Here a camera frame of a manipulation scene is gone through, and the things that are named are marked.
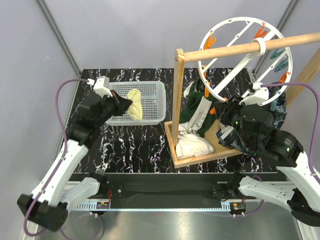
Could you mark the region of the white perforated plastic basket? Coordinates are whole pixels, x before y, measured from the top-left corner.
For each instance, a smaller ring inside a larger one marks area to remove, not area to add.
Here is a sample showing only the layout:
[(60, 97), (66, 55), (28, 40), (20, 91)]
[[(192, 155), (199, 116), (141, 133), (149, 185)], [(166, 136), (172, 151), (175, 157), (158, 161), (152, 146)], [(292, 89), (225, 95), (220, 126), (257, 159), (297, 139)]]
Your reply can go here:
[(109, 126), (148, 126), (157, 125), (166, 117), (166, 90), (161, 81), (111, 82), (109, 88), (125, 98), (132, 89), (141, 93), (142, 119), (133, 120), (128, 114), (113, 116), (106, 121)]

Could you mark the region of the orange clothespin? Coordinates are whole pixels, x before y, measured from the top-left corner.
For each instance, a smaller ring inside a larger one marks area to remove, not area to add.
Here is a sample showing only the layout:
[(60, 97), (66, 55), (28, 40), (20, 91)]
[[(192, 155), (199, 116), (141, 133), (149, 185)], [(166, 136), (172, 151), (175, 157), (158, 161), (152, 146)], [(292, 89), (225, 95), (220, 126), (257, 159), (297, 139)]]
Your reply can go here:
[(291, 75), (291, 72), (285, 72), (282, 77), (280, 78), (280, 80), (278, 81), (278, 83), (285, 83), (286, 82), (286, 79), (287, 79), (287, 76), (290, 76)]
[(216, 109), (213, 107), (211, 110), (210, 110), (210, 114), (211, 115), (214, 115), (216, 113)]
[[(203, 72), (203, 75), (204, 75), (204, 78), (207, 79), (207, 72), (206, 72), (206, 71)], [(211, 83), (210, 83), (209, 81), (206, 81), (206, 83), (207, 83), (207, 85), (208, 85), (209, 87), (211, 86)], [(206, 98), (209, 98), (210, 95), (211, 95), (211, 94), (210, 94), (209, 88), (208, 88), (208, 87), (205, 87), (205, 89), (204, 89), (204, 96), (205, 96)]]
[(208, 50), (211, 48), (211, 46), (216, 42), (217, 38), (213, 37), (213, 31), (210, 31), (210, 35), (208, 36), (208, 38), (206, 39), (203, 49), (204, 50)]

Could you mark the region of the wooden hanging rack frame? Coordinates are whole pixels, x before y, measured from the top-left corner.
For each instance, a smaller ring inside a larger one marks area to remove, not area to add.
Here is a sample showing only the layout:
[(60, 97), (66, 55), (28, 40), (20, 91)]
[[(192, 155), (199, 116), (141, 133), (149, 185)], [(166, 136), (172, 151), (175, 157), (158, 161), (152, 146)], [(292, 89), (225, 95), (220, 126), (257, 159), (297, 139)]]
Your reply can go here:
[(318, 32), (309, 33), (298, 36), (291, 36), (285, 38), (278, 38), (272, 40), (263, 40), (256, 38), (252, 43), (238, 44), (231, 46), (224, 46), (206, 50), (198, 50), (191, 52), (184, 52), (181, 48), (175, 50), (175, 63), (174, 63), (174, 78), (173, 78), (173, 103), (172, 103), (172, 121), (164, 123), (164, 128), (167, 140), (170, 147), (173, 165), (175, 168), (186, 167), (199, 163), (214, 161), (221, 158), (228, 158), (232, 156), (241, 155), (237, 149), (229, 149), (223, 147), (218, 143), (216, 135), (209, 137), (213, 143), (215, 152), (212, 154), (200, 157), (187, 157), (178, 159), (176, 153), (176, 145), (178, 142), (178, 128), (181, 113), (181, 100), (184, 81), (184, 66), (185, 63), (197, 62), (201, 60), (237, 56), (249, 53), (263, 53), (266, 50), (279, 49), (285, 47), (293, 47), (304, 44), (312, 44), (320, 41), (320, 34)]

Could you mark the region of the white round clip hanger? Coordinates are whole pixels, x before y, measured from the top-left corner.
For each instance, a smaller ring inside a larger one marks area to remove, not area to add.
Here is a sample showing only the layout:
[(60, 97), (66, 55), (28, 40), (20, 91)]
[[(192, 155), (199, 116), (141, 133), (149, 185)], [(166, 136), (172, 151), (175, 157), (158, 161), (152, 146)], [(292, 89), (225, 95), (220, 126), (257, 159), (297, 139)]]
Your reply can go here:
[[(252, 42), (255, 41), (255, 39), (262, 39), (265, 41), (271, 40), (273, 38), (275, 39), (282, 39), (284, 38), (283, 34), (273, 25), (258, 19), (258, 18), (253, 18), (253, 17), (233, 17), (233, 18), (229, 18), (227, 20), (224, 20), (218, 24), (216, 24), (214, 27), (212, 27), (204, 36), (199, 49), (200, 50), (204, 50), (204, 44), (208, 38), (208, 36), (210, 35), (210, 31), (213, 31), (213, 37), (214, 37), (214, 33), (221, 27), (226, 26), (226, 25), (230, 25), (230, 24), (234, 24), (234, 23), (244, 23), (245, 27), (238, 33), (235, 34), (235, 36), (233, 37), (233, 39), (227, 44), (227, 46), (232, 46), (247, 30), (250, 29), (250, 27), (252, 25), (260, 25), (260, 29), (257, 31), (257, 33), (254, 35)], [(282, 47), (279, 48), (280, 51), (285, 50), (280, 57), (282, 58), (284, 55), (288, 56), (288, 66), (285, 67), (284, 69), (287, 69), (286, 72), (291, 72), (293, 71), (293, 57), (292, 57), (292, 52), (291, 49), (289, 47)], [(246, 56), (235, 66), (235, 68), (233, 68), (231, 70), (231, 72), (229, 72), (222, 80), (220, 83), (218, 83), (215, 87), (211, 87), (208, 86), (207, 81), (209, 82), (209, 80), (204, 77), (204, 71), (208, 71), (209, 68), (218, 60), (218, 58), (213, 58), (208, 64), (206, 64), (206, 67), (204, 69), (202, 69), (202, 66), (204, 66), (202, 64), (202, 61), (199, 60), (197, 62), (198, 64), (198, 71), (199, 71), (199, 75), (200, 75), (200, 79), (202, 80), (203, 84), (205, 87), (208, 87), (208, 90), (210, 91), (210, 95), (212, 95), (214, 98), (216, 98), (217, 100), (221, 101), (221, 102), (226, 102), (227, 99), (225, 97), (222, 97), (220, 95), (221, 91), (224, 90), (227, 85), (236, 77), (236, 75), (238, 75), (238, 73), (240, 73), (240, 71), (242, 69), (244, 69), (247, 64), (253, 60), (254, 58), (263, 56), (266, 53), (267, 50), (265, 50), (265, 52), (260, 52), (260, 53), (248, 53), (246, 54)], [(265, 70), (260, 77), (258, 77), (258, 79), (256, 79), (254, 82), (261, 82), (263, 78), (265, 78), (267, 76), (267, 74), (270, 73), (270, 71), (274, 71), (276, 65), (278, 64), (278, 62), (280, 62), (280, 59), (275, 58), (272, 59), (272, 64), (269, 66), (269, 68), (267, 70)], [(290, 82), (291, 80), (291, 74), (287, 76), (285, 83)], [(285, 90), (287, 89), (286, 86), (281, 86), (279, 89), (275, 89), (275, 93), (271, 93), (270, 90), (269, 91), (269, 98), (268, 100), (266, 100), (265, 102), (262, 103), (261, 106), (264, 106), (266, 104), (271, 103), (273, 100), (275, 100), (276, 98), (279, 97), (280, 94), (284, 93)]]

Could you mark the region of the orange clothespin top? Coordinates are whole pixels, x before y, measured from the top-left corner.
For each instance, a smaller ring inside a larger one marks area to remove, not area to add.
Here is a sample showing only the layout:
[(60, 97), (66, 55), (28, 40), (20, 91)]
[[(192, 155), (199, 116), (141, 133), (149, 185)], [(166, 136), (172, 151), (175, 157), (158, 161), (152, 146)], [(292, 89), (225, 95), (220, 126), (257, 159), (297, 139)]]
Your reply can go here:
[(217, 38), (213, 37), (213, 31), (210, 31), (210, 35), (208, 36), (208, 38), (206, 39), (203, 49), (204, 50), (208, 50), (211, 48), (211, 46), (216, 42)]

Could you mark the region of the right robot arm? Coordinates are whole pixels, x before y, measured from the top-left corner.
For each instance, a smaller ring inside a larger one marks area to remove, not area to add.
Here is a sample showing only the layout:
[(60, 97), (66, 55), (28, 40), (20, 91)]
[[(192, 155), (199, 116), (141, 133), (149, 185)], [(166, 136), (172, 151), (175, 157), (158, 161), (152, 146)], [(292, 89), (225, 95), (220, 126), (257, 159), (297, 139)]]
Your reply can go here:
[(273, 115), (258, 104), (240, 104), (235, 98), (215, 103), (216, 118), (231, 126), (250, 153), (276, 167), (295, 185), (281, 188), (235, 173), (224, 187), (232, 198), (259, 198), (288, 210), (300, 222), (320, 225), (320, 184), (312, 175), (308, 156), (289, 132), (273, 127)]

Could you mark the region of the white printed t-shirt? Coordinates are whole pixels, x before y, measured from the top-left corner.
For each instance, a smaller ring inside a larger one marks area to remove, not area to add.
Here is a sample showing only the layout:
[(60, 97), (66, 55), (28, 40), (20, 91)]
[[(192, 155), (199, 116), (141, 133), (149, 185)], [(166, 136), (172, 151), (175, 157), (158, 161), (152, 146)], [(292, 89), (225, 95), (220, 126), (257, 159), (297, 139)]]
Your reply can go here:
[(208, 154), (214, 153), (212, 145), (196, 134), (179, 134), (177, 137), (177, 145), (175, 147), (176, 155), (178, 159), (184, 159), (189, 157), (202, 157)]

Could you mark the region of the teal clothespin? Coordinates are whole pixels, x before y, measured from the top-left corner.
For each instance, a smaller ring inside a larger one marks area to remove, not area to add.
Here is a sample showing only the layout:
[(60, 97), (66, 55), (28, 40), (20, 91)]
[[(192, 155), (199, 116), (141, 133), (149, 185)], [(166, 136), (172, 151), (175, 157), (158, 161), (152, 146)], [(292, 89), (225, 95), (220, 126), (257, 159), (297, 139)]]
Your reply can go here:
[(286, 50), (280, 50), (279, 48), (275, 49), (274, 52), (271, 54), (270, 59), (280, 59), (280, 62), (276, 65), (274, 72), (277, 73), (281, 71), (282, 69), (286, 68), (289, 65), (288, 56), (284, 55), (281, 57), (281, 54), (285, 52)]

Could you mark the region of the green garment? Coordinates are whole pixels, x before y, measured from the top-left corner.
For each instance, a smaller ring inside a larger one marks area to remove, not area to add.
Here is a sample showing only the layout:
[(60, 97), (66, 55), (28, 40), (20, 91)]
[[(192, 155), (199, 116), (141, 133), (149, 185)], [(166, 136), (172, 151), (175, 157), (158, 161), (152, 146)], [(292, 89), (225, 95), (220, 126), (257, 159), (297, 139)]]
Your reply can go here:
[(183, 92), (187, 99), (186, 107), (180, 113), (178, 133), (196, 134), (203, 138), (216, 120), (216, 114), (210, 111), (218, 100), (212, 95), (204, 96), (205, 86), (201, 79), (191, 82)]

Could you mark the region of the cream sock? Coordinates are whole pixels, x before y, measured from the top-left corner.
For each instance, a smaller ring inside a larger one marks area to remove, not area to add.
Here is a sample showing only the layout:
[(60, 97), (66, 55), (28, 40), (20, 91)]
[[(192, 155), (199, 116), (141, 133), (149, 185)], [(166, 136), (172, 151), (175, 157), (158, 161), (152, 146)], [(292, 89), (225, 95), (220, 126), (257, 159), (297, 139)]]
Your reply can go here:
[(126, 98), (132, 101), (126, 113), (135, 121), (142, 120), (143, 107), (141, 103), (141, 92), (138, 89), (132, 89), (128, 92)]

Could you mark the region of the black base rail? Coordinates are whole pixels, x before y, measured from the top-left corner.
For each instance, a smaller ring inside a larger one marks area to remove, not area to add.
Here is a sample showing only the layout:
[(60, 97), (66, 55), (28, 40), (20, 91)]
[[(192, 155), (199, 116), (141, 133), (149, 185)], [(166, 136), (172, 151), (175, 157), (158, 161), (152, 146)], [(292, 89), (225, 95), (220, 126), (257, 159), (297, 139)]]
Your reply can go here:
[(214, 194), (235, 173), (105, 173), (112, 209), (207, 209), (220, 207)]

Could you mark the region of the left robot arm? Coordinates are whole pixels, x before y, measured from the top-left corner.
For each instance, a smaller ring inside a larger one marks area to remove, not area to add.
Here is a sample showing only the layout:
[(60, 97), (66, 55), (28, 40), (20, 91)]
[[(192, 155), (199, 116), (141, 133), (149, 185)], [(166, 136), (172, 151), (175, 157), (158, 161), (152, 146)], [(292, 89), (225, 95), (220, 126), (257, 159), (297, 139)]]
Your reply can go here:
[(74, 123), (68, 130), (67, 141), (31, 194), (21, 194), (17, 204), (29, 220), (52, 232), (65, 223), (71, 210), (85, 199), (103, 198), (108, 193), (107, 178), (99, 173), (86, 176), (79, 184), (65, 191), (65, 186), (79, 162), (101, 134), (101, 126), (113, 116), (122, 116), (133, 104), (114, 90), (111, 96), (92, 93), (80, 106)]

